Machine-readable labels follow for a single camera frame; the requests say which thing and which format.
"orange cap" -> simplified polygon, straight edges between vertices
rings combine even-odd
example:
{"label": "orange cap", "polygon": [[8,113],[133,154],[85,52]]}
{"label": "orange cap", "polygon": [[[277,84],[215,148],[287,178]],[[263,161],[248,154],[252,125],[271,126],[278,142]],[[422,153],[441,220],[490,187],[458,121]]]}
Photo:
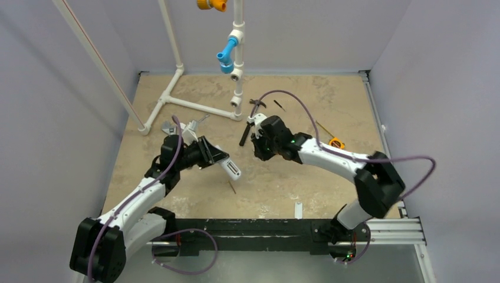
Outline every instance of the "orange cap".
{"label": "orange cap", "polygon": [[218,11],[226,11],[226,3],[228,0],[197,0],[198,8],[202,10],[209,10],[215,8]]}

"white pvc pipe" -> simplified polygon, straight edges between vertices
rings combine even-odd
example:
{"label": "white pvc pipe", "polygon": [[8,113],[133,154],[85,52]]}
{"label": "white pvc pipe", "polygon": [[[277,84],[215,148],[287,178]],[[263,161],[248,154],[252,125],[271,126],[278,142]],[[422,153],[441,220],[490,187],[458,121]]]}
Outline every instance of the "white pvc pipe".
{"label": "white pvc pipe", "polygon": [[243,0],[234,0],[235,24],[243,24]]}
{"label": "white pvc pipe", "polygon": [[235,94],[241,95],[243,93],[243,79],[236,82]]}
{"label": "white pvc pipe", "polygon": [[182,61],[180,60],[179,46],[177,44],[175,34],[173,33],[173,27],[172,27],[172,22],[170,21],[169,9],[165,1],[166,0],[158,0],[158,4],[160,5],[160,11],[162,12],[163,22],[165,23],[165,28],[167,29],[167,33],[169,35],[170,45],[172,46],[173,55],[175,57],[175,64],[177,65],[177,68],[180,68],[182,67]]}
{"label": "white pvc pipe", "polygon": [[173,87],[179,80],[180,76],[184,73],[184,68],[178,68],[175,71],[175,74],[172,77],[172,80],[170,81],[169,85],[165,90],[162,92],[162,95],[158,99],[158,103],[156,103],[156,106],[154,107],[153,111],[151,112],[151,115],[147,119],[147,122],[145,124],[146,127],[151,128],[151,125],[153,124],[154,120],[156,119],[156,116],[158,116],[158,113],[160,112],[160,109],[162,109],[163,105],[165,105],[166,100],[165,97],[169,96],[170,93],[172,92]]}
{"label": "white pvc pipe", "polygon": [[201,105],[201,104],[197,104],[197,103],[185,101],[185,100],[178,99],[178,98],[175,98],[175,97],[168,97],[166,99],[166,101],[168,103],[177,104],[177,105],[180,105],[180,106],[184,106],[184,107],[187,107],[187,108],[192,108],[192,109],[195,109],[195,110],[207,112],[207,113],[214,114],[214,115],[219,115],[219,116],[226,117],[226,118],[232,118],[233,119],[233,117],[234,117],[234,114],[232,112],[228,112],[228,111],[220,110],[220,109],[217,109],[217,108],[212,108],[212,107],[204,106],[204,105]]}
{"label": "white pvc pipe", "polygon": [[177,83],[177,81],[179,80],[180,76],[183,73],[184,73],[184,68],[177,68],[169,85],[167,85],[167,88],[165,88],[165,90],[162,92],[162,95],[160,96],[160,100],[164,100],[165,97],[170,95],[170,93],[173,90],[173,87],[175,86],[175,84]]}
{"label": "white pvc pipe", "polygon": [[[243,32],[245,41],[245,22],[243,20],[243,0],[233,0],[234,2],[234,22],[233,28]],[[243,71],[243,42],[235,47],[235,61],[236,68],[241,68]],[[242,98],[243,96],[243,73],[241,79],[236,82],[235,96]],[[241,115],[241,103],[235,108],[235,115]]]}
{"label": "white pvc pipe", "polygon": [[70,26],[73,33],[75,33],[78,40],[80,41],[80,44],[85,48],[96,67],[107,80],[116,97],[120,100],[123,107],[125,107],[125,109],[127,110],[129,116],[138,125],[139,131],[144,131],[146,129],[145,125],[140,120],[139,115],[137,115],[134,108],[132,107],[132,103],[125,95],[125,92],[121,89],[117,80],[114,78],[114,75],[111,73],[110,69],[104,62],[101,54],[99,54],[99,52],[97,51],[96,46],[92,43],[92,40],[88,36],[87,32],[85,32],[85,29],[79,22],[78,18],[75,16],[75,13],[73,13],[73,10],[69,6],[69,4],[66,2],[66,0],[52,0],[52,2],[64,17],[66,23]]}

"yellow tape measure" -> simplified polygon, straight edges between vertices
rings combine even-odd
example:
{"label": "yellow tape measure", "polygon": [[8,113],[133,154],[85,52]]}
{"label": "yellow tape measure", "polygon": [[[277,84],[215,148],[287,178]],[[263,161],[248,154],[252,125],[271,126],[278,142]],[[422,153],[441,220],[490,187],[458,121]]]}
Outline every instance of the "yellow tape measure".
{"label": "yellow tape measure", "polygon": [[330,131],[328,131],[325,127],[323,127],[323,125],[320,124],[320,122],[316,121],[316,124],[318,124],[318,126],[320,126],[329,135],[331,135],[331,140],[328,142],[329,146],[333,146],[333,147],[336,147],[338,149],[344,149],[346,147],[346,145],[343,142],[341,142],[338,137],[335,137],[332,133],[330,133]]}
{"label": "yellow tape measure", "polygon": [[337,137],[334,137],[333,139],[331,139],[328,142],[328,145],[336,147],[338,149],[344,149],[346,147],[346,145],[343,142],[341,142]]}

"tan table surface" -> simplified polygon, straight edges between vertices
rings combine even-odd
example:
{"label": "tan table surface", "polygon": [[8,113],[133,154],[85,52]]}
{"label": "tan table surface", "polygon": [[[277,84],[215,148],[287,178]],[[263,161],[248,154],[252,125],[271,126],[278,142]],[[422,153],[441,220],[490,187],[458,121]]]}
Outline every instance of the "tan table surface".
{"label": "tan table surface", "polygon": [[[169,75],[144,75],[139,81],[134,108],[146,121]],[[229,105],[235,83],[225,75],[185,75],[180,78],[172,96],[211,107],[232,111]],[[346,150],[372,154],[382,151],[376,124],[363,82],[355,75],[338,76],[246,76],[243,112],[251,110],[250,98],[257,99],[273,89],[296,94],[310,109],[313,117],[338,136]],[[281,110],[272,101],[277,100]],[[305,111],[286,94],[271,94],[264,99],[267,109],[259,111],[279,115],[293,133],[313,134]],[[155,156],[160,154],[166,136],[161,124],[175,114],[184,122],[202,118],[200,111],[165,105],[153,123],[148,136],[142,136],[129,119],[120,146],[103,212],[110,210],[140,182]],[[236,194],[227,184],[229,177],[220,166],[184,170],[173,191],[157,206],[174,211],[178,218],[293,218],[295,202],[303,203],[304,218],[330,218],[356,198],[354,185],[323,169],[285,161],[275,156],[267,162],[254,157],[248,139],[238,145],[246,123],[210,115],[199,125],[198,136],[205,135],[213,145],[220,145],[242,170],[233,182]],[[320,128],[322,142],[329,135]],[[388,217],[398,218],[393,208]]]}

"blue pipe fitting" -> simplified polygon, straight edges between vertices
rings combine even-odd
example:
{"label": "blue pipe fitting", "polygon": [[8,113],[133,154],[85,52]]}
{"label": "blue pipe fitting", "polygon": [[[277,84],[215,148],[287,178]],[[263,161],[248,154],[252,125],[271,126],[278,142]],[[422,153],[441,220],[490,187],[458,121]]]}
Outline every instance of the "blue pipe fitting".
{"label": "blue pipe fitting", "polygon": [[228,44],[222,50],[222,52],[217,53],[217,59],[221,63],[221,71],[224,74],[229,74],[234,70],[233,60],[231,59],[231,52],[233,48],[238,45],[238,39],[231,37],[228,39]]}

